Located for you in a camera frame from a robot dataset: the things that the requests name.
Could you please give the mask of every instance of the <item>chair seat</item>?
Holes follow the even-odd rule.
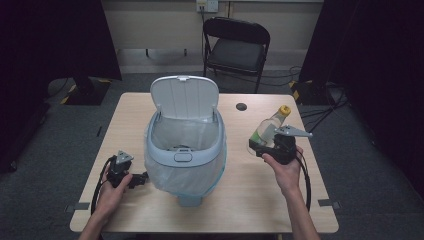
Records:
[[[258,72],[264,51],[260,44],[218,39],[209,55],[208,64]]]

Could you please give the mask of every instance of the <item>forearm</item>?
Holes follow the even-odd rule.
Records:
[[[90,219],[87,222],[87,225],[84,227],[79,240],[93,240],[98,239],[102,231],[103,226],[106,224],[105,217],[96,212],[91,215]]]
[[[285,197],[294,239],[320,239],[305,206],[300,189],[293,190],[286,194]]]

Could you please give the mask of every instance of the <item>trash can lid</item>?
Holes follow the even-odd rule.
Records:
[[[218,106],[218,86],[204,77],[162,77],[152,83],[150,93],[157,111],[166,118],[210,118]]]

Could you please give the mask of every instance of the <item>plastic bottle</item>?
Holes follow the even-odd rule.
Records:
[[[290,107],[282,105],[278,111],[258,126],[250,140],[262,146],[271,146],[274,143],[275,129],[281,127],[286,117],[290,114]]]

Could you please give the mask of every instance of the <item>wall outlet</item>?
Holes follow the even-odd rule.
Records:
[[[218,0],[196,0],[196,12],[218,12]]]
[[[218,0],[208,0],[207,11],[218,12]]]
[[[207,3],[207,0],[196,0],[196,12],[201,12],[201,8],[206,12]]]

